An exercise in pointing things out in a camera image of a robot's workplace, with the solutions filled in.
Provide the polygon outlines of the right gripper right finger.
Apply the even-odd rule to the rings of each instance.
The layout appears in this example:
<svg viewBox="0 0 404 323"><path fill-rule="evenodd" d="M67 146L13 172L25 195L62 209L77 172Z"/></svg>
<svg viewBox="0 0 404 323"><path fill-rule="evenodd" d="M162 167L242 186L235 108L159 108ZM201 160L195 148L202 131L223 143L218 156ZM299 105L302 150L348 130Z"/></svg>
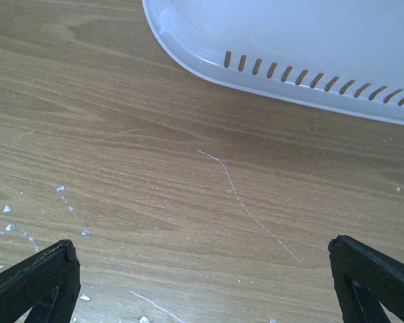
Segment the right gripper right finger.
<svg viewBox="0 0 404 323"><path fill-rule="evenodd" d="M404 322L404 264L350 236L328 245L334 288L344 322Z"/></svg>

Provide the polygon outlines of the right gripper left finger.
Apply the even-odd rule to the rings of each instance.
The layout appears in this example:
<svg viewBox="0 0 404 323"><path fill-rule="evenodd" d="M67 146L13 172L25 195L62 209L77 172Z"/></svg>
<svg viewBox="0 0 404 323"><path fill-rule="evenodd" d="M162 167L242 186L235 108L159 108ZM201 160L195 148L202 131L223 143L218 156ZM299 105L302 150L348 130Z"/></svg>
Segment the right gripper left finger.
<svg viewBox="0 0 404 323"><path fill-rule="evenodd" d="M0 322L70 322L81 289L71 240L59 240L0 273Z"/></svg>

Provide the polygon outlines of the white plastic basin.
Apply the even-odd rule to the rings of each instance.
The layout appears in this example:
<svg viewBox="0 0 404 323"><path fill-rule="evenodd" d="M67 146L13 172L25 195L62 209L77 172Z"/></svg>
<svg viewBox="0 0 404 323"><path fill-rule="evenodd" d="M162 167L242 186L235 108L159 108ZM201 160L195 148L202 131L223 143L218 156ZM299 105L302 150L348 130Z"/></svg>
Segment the white plastic basin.
<svg viewBox="0 0 404 323"><path fill-rule="evenodd" d="M144 1L153 35L218 85L404 125L404 1Z"/></svg>

